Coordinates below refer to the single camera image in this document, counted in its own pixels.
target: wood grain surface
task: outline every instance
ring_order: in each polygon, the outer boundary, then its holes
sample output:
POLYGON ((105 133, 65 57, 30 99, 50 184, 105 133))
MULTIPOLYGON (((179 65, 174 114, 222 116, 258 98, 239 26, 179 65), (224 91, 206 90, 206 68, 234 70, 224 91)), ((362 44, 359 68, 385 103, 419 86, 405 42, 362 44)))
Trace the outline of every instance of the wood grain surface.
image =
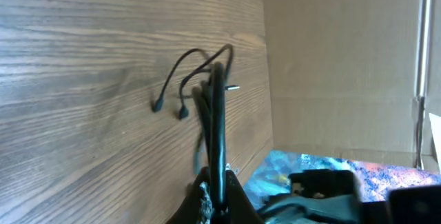
POLYGON ((182 53, 225 43, 240 85, 228 162, 244 182, 272 148, 262 0, 0 0, 0 223, 164 223, 200 129, 191 99, 176 119, 177 84, 203 59, 150 104, 182 53))

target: cable tip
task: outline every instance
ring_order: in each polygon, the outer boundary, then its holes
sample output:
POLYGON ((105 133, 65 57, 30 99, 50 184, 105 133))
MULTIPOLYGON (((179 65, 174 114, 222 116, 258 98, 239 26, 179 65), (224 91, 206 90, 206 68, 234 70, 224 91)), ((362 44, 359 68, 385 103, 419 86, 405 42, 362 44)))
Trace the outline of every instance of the cable tip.
POLYGON ((162 97, 158 98, 153 105, 153 112, 158 112, 163 107, 164 99, 162 97))
POLYGON ((179 120, 185 119, 188 116, 188 109, 184 105, 179 110, 179 120))

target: wooden table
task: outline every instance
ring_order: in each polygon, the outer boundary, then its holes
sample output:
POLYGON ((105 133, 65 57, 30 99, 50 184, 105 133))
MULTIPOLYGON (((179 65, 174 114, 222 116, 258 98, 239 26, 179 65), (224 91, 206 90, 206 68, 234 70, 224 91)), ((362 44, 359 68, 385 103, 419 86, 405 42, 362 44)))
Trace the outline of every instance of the wooden table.
POLYGON ((150 105, 182 53, 225 43, 240 85, 228 162, 245 182, 272 148, 262 0, 0 0, 0 223, 164 223, 200 129, 191 99, 176 119, 177 84, 203 59, 150 105))

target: white paper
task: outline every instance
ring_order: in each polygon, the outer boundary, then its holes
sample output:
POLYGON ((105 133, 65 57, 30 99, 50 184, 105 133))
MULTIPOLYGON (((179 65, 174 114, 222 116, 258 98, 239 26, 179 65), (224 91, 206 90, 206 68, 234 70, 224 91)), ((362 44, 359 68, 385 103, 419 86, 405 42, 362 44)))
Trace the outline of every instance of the white paper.
POLYGON ((432 127, 433 142, 435 143, 436 159, 441 173, 441 117, 430 113, 430 126, 432 127))

